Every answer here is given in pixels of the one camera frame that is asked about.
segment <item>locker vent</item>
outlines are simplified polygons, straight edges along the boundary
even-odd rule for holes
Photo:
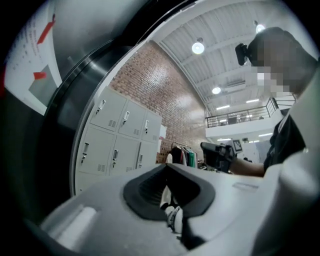
[[[105,171],[106,166],[103,164],[98,164],[98,172],[104,172]]]
[[[117,123],[116,121],[110,120],[108,123],[108,126],[111,126],[114,128],[114,127],[116,127],[116,123]]]
[[[133,134],[139,136],[140,130],[134,129]]]

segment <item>fluorescent light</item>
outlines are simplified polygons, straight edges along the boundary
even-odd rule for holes
[[[220,87],[213,88],[213,90],[212,90],[213,94],[219,94],[220,92],[221,92],[221,88]]]
[[[260,134],[259,137],[269,136],[269,135],[272,135],[272,134],[273,134],[272,132],[266,133],[266,134]]]
[[[226,109],[229,108],[230,105],[226,105],[226,106],[221,106],[221,107],[217,107],[216,110],[222,110],[222,109]]]
[[[258,101],[259,101],[259,99],[257,98],[257,99],[248,100],[246,103],[258,102]]]
[[[192,51],[195,53],[195,54],[202,54],[205,50],[205,46],[200,43],[200,42],[195,42],[193,45],[192,45]]]
[[[265,30],[265,26],[264,25],[261,25],[261,24],[258,24],[256,27],[255,27],[255,32],[258,34],[259,32],[261,32],[262,30]]]

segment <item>person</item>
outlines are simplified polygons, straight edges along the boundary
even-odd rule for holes
[[[297,100],[319,70],[318,61],[304,50],[292,34],[279,27],[258,33],[247,52],[252,66],[267,69],[271,79],[276,80],[276,85],[282,86],[283,91],[291,92]],[[269,166],[281,164],[293,153],[303,150],[305,143],[290,111],[275,126],[270,144],[264,163],[235,158],[230,171],[237,175],[263,177]]]

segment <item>clothing rack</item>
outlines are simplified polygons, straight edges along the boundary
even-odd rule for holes
[[[189,148],[189,149],[191,149],[191,147],[190,147],[190,146],[187,146],[187,145],[184,145],[184,144],[181,144],[181,143],[178,143],[178,142],[173,142],[173,143],[171,144],[171,149],[173,149],[173,148],[174,148],[174,144],[176,144],[176,145],[180,145],[180,146],[183,146],[183,147],[185,147],[185,148]]]

